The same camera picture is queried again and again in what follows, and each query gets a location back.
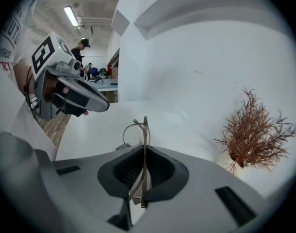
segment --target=white ceiling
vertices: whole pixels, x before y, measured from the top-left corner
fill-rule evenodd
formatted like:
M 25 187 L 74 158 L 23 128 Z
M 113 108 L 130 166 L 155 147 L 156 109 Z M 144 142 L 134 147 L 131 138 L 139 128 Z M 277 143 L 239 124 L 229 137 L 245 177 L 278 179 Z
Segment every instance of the white ceiling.
M 90 44 L 107 45 L 111 34 L 111 21 L 118 0 L 38 0 L 33 32 L 45 36 L 43 23 L 71 43 L 78 43 L 81 37 L 90 39 Z M 83 27 L 75 30 L 64 12 L 71 6 L 76 17 L 81 17 Z

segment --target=black slot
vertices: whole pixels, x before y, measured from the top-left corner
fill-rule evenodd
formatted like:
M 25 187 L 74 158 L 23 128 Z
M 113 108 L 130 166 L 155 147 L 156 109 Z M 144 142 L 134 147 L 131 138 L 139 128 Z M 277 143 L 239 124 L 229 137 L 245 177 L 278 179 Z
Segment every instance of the black slot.
M 80 167 L 78 166 L 68 166 L 68 167 L 57 169 L 56 172 L 58 175 L 63 175 L 63 174 L 71 173 L 78 170 L 80 170 Z
M 239 227 L 253 220 L 257 215 L 229 187 L 215 190 Z

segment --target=cap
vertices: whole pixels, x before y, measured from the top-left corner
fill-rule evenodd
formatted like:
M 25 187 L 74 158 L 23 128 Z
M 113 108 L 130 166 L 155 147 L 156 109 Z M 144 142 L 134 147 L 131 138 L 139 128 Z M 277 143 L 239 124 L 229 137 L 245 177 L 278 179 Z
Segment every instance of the cap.
M 90 48 L 89 39 L 85 38 L 80 41 L 85 47 Z

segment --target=wooden floor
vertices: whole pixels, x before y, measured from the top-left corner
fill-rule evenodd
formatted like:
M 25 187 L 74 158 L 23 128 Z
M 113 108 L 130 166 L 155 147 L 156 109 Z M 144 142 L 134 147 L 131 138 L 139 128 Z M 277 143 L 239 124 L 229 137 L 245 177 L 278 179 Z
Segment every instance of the wooden floor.
M 107 98 L 109 103 L 114 103 L 116 101 L 114 92 L 102 92 L 102 94 Z M 59 113 L 49 122 L 46 122 L 42 119 L 38 119 L 40 127 L 43 129 L 43 131 L 46 133 L 46 135 L 57 148 L 59 148 L 60 146 L 60 142 L 65 128 L 67 126 L 67 123 L 70 119 L 70 116 L 71 115 Z

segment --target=person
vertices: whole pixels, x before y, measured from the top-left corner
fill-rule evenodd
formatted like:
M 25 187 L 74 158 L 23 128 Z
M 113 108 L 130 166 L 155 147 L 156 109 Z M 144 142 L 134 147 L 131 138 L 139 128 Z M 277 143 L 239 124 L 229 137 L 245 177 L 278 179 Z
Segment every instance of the person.
M 57 148 L 34 119 L 24 97 L 26 91 L 33 93 L 29 49 L 36 1 L 21 1 L 9 15 L 0 33 L 0 132 L 22 138 L 34 149 L 46 151 L 50 160 L 54 161 Z M 47 96 L 52 96 L 56 84 L 55 79 L 46 78 Z M 68 91 L 68 87 L 63 89 L 65 94 Z
M 90 62 L 88 64 L 87 68 L 85 69 L 86 77 L 88 79 L 87 81 L 89 81 L 91 79 L 91 72 L 92 72 L 92 63 Z
M 81 66 L 80 66 L 80 77 L 84 77 L 84 71 L 85 71 L 85 69 L 84 69 L 84 67 L 83 67 L 83 65 L 82 65 L 82 58 L 84 57 L 84 56 L 81 56 L 81 54 L 80 54 L 80 51 L 82 51 L 82 50 L 84 50 L 84 49 L 86 49 L 86 48 L 89 48 L 90 47 L 90 44 L 89 44 L 89 40 L 87 39 L 87 38 L 85 38 L 85 39 L 82 39 L 79 43 L 78 43 L 78 46 L 76 46 L 75 48 L 73 48 L 72 50 L 71 50 L 71 52 L 72 52 L 72 54 L 75 56 L 75 58 L 77 59 L 77 60 L 79 60 L 80 61 L 80 63 L 81 63 Z

